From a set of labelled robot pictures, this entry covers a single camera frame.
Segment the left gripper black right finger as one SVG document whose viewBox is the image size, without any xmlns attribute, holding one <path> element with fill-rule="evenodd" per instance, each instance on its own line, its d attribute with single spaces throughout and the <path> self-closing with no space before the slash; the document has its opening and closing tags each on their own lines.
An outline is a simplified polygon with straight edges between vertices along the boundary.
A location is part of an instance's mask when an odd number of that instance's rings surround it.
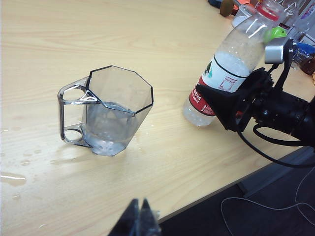
<svg viewBox="0 0 315 236">
<path fill-rule="evenodd" d="M 159 227 L 155 213 L 151 210 L 148 200 L 145 198 L 140 210 L 140 235 L 141 236 L 160 236 Z"/>
</svg>

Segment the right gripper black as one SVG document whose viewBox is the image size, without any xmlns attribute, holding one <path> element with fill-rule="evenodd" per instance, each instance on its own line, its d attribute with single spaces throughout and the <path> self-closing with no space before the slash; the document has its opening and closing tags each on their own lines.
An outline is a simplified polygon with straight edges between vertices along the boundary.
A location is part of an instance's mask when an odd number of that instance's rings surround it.
<svg viewBox="0 0 315 236">
<path fill-rule="evenodd" d="M 226 130 L 243 132 L 250 119 L 257 116 L 259 107 L 269 95 L 274 81 L 265 68 L 254 70 L 239 91 L 229 93 L 205 85 L 196 90 L 205 99 Z"/>
</svg>

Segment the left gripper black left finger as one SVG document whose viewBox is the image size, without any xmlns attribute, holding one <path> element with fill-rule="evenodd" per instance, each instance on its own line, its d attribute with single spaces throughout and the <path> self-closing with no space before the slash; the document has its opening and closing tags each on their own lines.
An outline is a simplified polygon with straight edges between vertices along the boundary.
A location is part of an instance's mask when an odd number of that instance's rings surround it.
<svg viewBox="0 0 315 236">
<path fill-rule="evenodd" d="M 139 216 L 139 200 L 132 199 L 108 235 L 137 236 Z"/>
</svg>

